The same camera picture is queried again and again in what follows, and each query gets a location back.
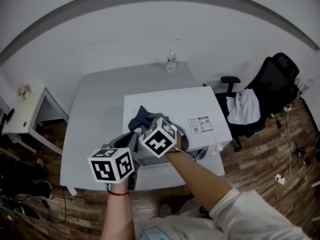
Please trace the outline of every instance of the hand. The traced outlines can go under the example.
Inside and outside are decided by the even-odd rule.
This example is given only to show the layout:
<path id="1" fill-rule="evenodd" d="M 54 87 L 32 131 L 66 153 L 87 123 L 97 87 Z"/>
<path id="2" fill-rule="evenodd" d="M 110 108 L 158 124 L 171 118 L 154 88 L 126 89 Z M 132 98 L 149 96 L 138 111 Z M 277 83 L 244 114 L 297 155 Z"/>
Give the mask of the hand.
<path id="1" fill-rule="evenodd" d="M 178 149 L 181 149 L 181 135 L 180 133 L 177 131 L 176 132 L 176 144 L 175 147 Z M 171 152 L 177 152 L 177 150 L 175 150 L 174 148 L 171 148 L 167 153 L 171 153 Z"/>

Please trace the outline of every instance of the wrist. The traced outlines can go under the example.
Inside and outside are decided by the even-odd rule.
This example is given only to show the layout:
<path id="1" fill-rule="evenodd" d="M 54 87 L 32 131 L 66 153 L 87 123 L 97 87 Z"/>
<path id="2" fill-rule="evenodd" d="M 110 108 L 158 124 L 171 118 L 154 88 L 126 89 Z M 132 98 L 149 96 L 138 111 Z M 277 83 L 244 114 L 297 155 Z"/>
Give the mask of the wrist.
<path id="1" fill-rule="evenodd" d="M 116 194 L 125 194 L 128 191 L 128 180 L 119 184 L 111 184 L 110 191 Z"/>

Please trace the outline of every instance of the gray cloth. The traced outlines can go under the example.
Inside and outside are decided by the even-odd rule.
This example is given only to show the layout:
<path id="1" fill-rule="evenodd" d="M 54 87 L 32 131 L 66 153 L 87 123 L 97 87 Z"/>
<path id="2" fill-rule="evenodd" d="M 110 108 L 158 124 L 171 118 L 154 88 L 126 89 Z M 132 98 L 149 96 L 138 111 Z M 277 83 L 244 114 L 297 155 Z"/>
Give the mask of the gray cloth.
<path id="1" fill-rule="evenodd" d="M 134 131 L 136 128 L 141 128 L 142 134 L 148 130 L 159 118 L 163 118 L 168 123 L 174 125 L 178 131 L 181 133 L 181 149 L 186 151 L 189 148 L 189 141 L 187 139 L 187 135 L 184 129 L 182 129 L 179 125 L 176 125 L 170 122 L 169 117 L 165 116 L 162 113 L 150 113 L 148 112 L 144 106 L 140 106 L 138 113 L 135 118 L 131 119 L 128 124 L 128 128 L 130 132 Z"/>

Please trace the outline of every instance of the black office chair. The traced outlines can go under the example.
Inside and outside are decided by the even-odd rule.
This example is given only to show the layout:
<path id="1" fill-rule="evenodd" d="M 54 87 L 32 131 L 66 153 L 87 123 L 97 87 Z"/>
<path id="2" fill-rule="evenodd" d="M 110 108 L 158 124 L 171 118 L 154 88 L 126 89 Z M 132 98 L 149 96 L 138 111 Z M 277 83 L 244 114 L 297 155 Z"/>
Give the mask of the black office chair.
<path id="1" fill-rule="evenodd" d="M 271 113 L 279 113 L 287 104 L 292 102 L 298 95 L 299 89 L 295 86 L 295 79 L 299 73 L 298 67 L 285 54 L 277 53 L 272 58 L 267 57 L 258 74 L 246 89 L 253 89 L 259 100 L 261 118 L 254 123 L 239 125 L 228 123 L 230 132 L 238 147 L 235 152 L 242 149 L 239 136 L 251 137 L 265 128 L 265 122 Z M 229 84 L 227 93 L 217 93 L 215 96 L 222 109 L 224 116 L 229 115 L 226 97 L 235 97 L 236 92 L 232 92 L 235 83 L 240 83 L 240 79 L 235 76 L 221 77 L 222 83 Z"/>

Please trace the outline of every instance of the white towel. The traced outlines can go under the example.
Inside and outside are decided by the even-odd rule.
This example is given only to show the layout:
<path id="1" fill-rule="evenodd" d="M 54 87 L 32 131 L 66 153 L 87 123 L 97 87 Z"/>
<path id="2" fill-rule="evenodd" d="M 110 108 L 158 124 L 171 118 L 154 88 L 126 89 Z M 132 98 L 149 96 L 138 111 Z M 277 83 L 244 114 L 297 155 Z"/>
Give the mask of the white towel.
<path id="1" fill-rule="evenodd" d="M 235 98 L 226 97 L 226 105 L 229 110 L 227 119 L 231 124 L 246 126 L 261 117 L 259 100 L 252 89 L 238 91 Z"/>

